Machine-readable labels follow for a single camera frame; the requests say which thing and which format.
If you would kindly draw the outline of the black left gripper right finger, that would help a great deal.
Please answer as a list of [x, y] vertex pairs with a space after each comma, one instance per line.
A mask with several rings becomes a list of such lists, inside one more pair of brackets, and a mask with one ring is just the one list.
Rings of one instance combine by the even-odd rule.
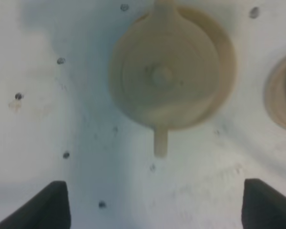
[[286, 229], [286, 196], [260, 179], [246, 179], [242, 225], [245, 229]]

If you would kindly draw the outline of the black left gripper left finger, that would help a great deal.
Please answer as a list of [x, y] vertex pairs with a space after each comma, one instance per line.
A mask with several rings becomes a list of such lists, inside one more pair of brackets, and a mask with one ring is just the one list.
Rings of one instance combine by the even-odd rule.
[[65, 181], [53, 181], [0, 222], [0, 229], [69, 229], [71, 211]]

